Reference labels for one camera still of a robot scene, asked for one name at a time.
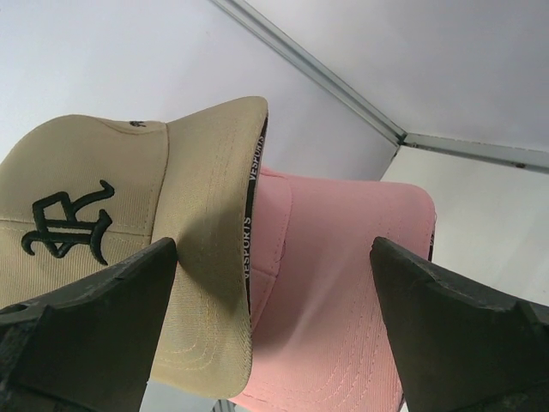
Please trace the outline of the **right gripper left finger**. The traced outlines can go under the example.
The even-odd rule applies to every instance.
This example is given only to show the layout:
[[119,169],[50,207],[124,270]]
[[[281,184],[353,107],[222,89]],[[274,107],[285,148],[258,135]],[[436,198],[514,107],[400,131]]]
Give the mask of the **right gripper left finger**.
[[1,311],[3,411],[137,411],[177,266],[163,238]]

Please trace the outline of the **beige cap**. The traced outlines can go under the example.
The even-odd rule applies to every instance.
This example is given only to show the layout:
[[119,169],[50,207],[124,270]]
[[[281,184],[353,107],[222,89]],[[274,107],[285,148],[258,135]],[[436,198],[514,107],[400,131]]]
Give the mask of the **beige cap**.
[[1,163],[1,303],[113,266],[158,239],[178,263],[152,376],[237,396],[252,367],[250,247],[262,97],[178,120],[54,118]]

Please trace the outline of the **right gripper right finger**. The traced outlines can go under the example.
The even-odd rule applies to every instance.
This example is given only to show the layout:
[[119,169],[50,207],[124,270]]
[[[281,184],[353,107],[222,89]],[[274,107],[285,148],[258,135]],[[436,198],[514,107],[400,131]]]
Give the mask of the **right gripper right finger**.
[[546,411],[548,308],[375,238],[371,267],[411,411]]

